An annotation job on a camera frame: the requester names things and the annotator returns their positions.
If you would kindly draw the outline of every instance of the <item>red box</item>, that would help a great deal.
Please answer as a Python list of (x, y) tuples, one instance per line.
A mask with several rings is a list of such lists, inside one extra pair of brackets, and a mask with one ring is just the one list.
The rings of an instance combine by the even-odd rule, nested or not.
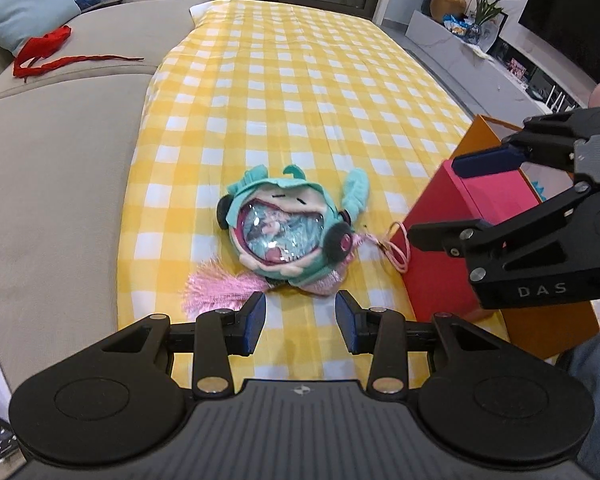
[[(448, 160), (440, 166), (402, 224), (448, 222), (482, 218), (499, 224), (538, 205), (529, 184), (519, 171), (459, 178)], [(402, 250), (405, 241), (398, 231), (392, 242)], [(469, 284), (464, 258), (445, 253), (424, 253), (413, 246), (409, 270), (402, 276), (418, 321), (430, 321), (436, 312), (452, 312), (469, 321), (490, 316), (483, 310)]]

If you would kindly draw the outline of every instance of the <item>beige sofa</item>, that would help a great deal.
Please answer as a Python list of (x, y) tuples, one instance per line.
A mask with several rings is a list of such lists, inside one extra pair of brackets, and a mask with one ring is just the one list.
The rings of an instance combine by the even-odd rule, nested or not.
[(12, 388), (116, 329), (116, 258), (146, 88), (209, 0), (86, 12), (51, 59), (118, 54), (25, 83), (0, 49), (0, 362)]

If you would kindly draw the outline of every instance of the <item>red cord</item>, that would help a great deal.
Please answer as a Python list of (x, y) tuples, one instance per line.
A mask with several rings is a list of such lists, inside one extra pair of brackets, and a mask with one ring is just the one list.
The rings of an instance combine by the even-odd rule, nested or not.
[[(45, 63), (42, 66), (31, 66), (39, 59), (46, 59), (47, 57), (55, 54), (64, 42), (71, 35), (71, 27), (63, 25), (62, 27), (56, 28), (48, 34), (42, 36), (42, 38), (30, 38), (27, 43), (24, 44), (16, 59), (13, 62), (13, 75), (19, 78), (26, 78), (32, 75), (43, 75), (47, 72), (51, 72), (61, 66), (66, 66), (71, 63), (77, 63), (80, 61), (100, 61), (107, 59), (121, 59), (126, 61), (142, 61), (143, 57), (124, 57), (124, 56), (70, 56), (61, 57), (55, 61)], [(23, 67), (23, 63), (31, 60), (28, 66)]]

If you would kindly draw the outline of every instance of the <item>gold vase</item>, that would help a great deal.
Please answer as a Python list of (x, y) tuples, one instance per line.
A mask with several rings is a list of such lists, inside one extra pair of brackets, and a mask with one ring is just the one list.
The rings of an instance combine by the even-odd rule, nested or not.
[(445, 14), (458, 17), (466, 9), (466, 0), (431, 0), (431, 17), (439, 23)]

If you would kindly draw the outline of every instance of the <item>plush toy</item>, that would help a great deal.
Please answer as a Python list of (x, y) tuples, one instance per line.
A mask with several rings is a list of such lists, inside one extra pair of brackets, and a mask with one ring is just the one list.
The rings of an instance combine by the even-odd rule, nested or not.
[(354, 249), (364, 240), (376, 243), (398, 270), (406, 270), (408, 256), (398, 250), (396, 262), (397, 248), (352, 229), (369, 195), (363, 170), (347, 175), (341, 209), (297, 166), (287, 166), (283, 174), (291, 178), (270, 178), (265, 166), (257, 166), (228, 186), (216, 209), (218, 225), (228, 231), (240, 263), (249, 270), (232, 276), (213, 261), (192, 274), (184, 301), (190, 317), (215, 308), (238, 309), (252, 292), (283, 283), (314, 294), (334, 294)]

